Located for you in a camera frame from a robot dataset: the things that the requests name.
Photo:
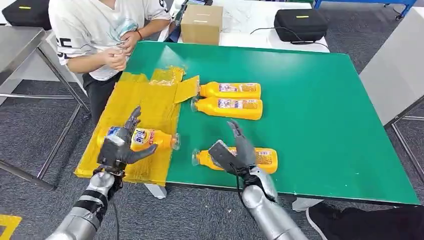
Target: yellow plastic sheet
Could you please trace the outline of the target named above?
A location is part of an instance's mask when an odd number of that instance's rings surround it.
[[[184,86],[179,85],[184,74],[184,70],[180,67],[155,69],[148,81],[144,74],[134,75],[124,72],[109,97],[106,108],[74,173],[81,178],[92,176],[93,170],[98,166],[96,161],[100,146],[97,144],[97,138],[100,130],[109,129],[112,126],[123,126],[138,105],[141,106],[139,118],[141,122],[137,125],[138,128],[175,134],[180,113],[180,104],[174,103],[176,96],[181,100],[197,94],[197,90],[194,90],[195,80],[191,80],[191,83],[186,83]],[[128,165],[123,180],[164,186],[171,153],[171,149],[160,150],[135,164]]]
[[[0,240],[9,240],[13,232],[21,222],[22,217],[0,214],[0,226],[5,227],[3,233],[0,232]]]

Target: detergent bottle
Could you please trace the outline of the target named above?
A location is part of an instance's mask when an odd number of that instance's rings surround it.
[[[259,83],[218,83],[211,81],[200,86],[200,96],[230,99],[260,99]]]
[[[101,146],[105,140],[104,136],[113,135],[119,127],[112,126],[107,132],[100,131],[97,137],[97,144]],[[155,129],[136,128],[131,137],[130,148],[133,151],[147,149],[152,144],[157,144],[157,149],[180,149],[180,135],[166,134],[163,131]]]
[[[259,120],[262,117],[262,100],[241,99],[241,98],[218,98],[208,97],[191,99],[191,109],[193,111],[204,112],[207,115]]]
[[[237,150],[235,147],[231,146],[228,148],[230,153],[232,153],[234,156],[237,155]],[[262,148],[262,147],[255,147],[254,152],[256,154],[256,164],[258,167],[263,169],[268,174],[273,174],[277,171],[278,167],[278,156],[277,151],[271,148]],[[191,154],[191,163],[196,165],[204,165],[209,167],[213,170],[221,170],[220,164],[216,162],[211,155],[209,155],[208,150],[200,151],[198,149],[195,149],[193,153]]]

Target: gray carpet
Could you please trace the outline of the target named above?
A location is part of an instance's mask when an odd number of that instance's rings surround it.
[[[326,37],[331,51],[349,54],[358,72],[398,24],[394,20],[397,13],[390,7],[383,8],[382,4],[323,3],[321,9],[331,22]],[[24,80],[15,93],[67,94],[59,82],[29,80]],[[0,106],[0,159],[37,174],[74,107],[75,103],[71,100],[7,99]],[[424,107],[414,114],[424,116]],[[48,182],[58,184],[56,191],[45,192],[0,170],[0,214],[23,218],[12,239],[46,238],[87,186],[88,179],[77,178],[73,174],[94,128],[91,121],[84,120],[82,116],[82,113],[78,115],[45,176]],[[424,124],[401,122],[400,128],[424,165]],[[423,183],[394,133],[389,130],[387,134],[424,203]],[[186,187],[169,187],[167,190],[167,198],[159,200],[142,184],[124,185],[114,198],[121,239],[264,239],[235,192]],[[290,209],[292,199],[281,201],[286,209]],[[373,204],[330,203],[340,208],[387,208]],[[321,239],[307,223],[304,213],[289,212],[309,239]],[[96,239],[114,239],[115,234],[114,212],[110,210]]]

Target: robotic arm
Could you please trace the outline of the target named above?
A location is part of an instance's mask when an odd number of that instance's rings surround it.
[[[105,137],[100,149],[97,163],[90,183],[68,215],[47,240],[92,240],[100,228],[103,217],[108,210],[109,201],[122,188],[127,164],[152,155],[157,144],[134,152],[130,149],[131,136],[140,122],[140,106],[138,106],[115,134]]]
[[[255,150],[243,135],[236,121],[229,121],[237,149],[231,154],[218,140],[209,154],[225,171],[243,180],[244,190],[239,197],[268,240],[308,240],[289,214],[278,205],[277,191],[271,177],[255,164]]]
[[[124,127],[105,137],[97,158],[100,165],[93,171],[88,187],[47,240],[92,240],[95,237],[109,201],[122,188],[127,164],[152,155],[158,147],[153,144],[138,152],[130,149],[140,114],[140,107],[137,107]],[[307,240],[284,208],[278,205],[277,191],[270,176],[255,165],[252,144],[237,122],[232,120],[228,124],[234,133],[237,155],[230,153],[222,140],[209,149],[209,154],[216,164],[237,177],[237,188],[239,177],[243,180],[244,190],[238,193],[249,214],[268,240]]]

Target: black case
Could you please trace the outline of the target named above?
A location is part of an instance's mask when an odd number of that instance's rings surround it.
[[[275,14],[274,27],[284,42],[318,41],[327,32],[328,21],[316,9],[280,9]]]
[[[1,12],[12,26],[41,27],[47,31],[52,29],[49,20],[49,1],[17,0]]]

